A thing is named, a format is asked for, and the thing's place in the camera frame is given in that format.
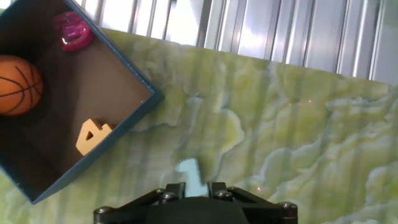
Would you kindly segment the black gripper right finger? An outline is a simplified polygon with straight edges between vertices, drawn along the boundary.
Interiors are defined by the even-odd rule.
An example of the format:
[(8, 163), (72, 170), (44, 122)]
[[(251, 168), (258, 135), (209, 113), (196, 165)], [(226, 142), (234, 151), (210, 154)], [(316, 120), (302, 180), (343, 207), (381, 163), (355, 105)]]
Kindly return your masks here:
[(248, 223), (298, 224), (298, 206), (292, 202), (272, 203), (224, 182), (208, 182), (209, 198), (235, 205)]

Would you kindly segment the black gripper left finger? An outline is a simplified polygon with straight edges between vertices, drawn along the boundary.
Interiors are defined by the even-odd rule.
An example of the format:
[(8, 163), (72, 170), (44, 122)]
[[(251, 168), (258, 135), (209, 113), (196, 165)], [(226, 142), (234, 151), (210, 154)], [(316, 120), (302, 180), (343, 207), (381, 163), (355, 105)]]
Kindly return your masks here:
[(185, 182), (167, 184), (155, 189), (119, 208), (102, 206), (94, 210), (93, 223), (140, 223), (143, 222), (149, 210), (156, 205), (162, 205), (185, 198)]

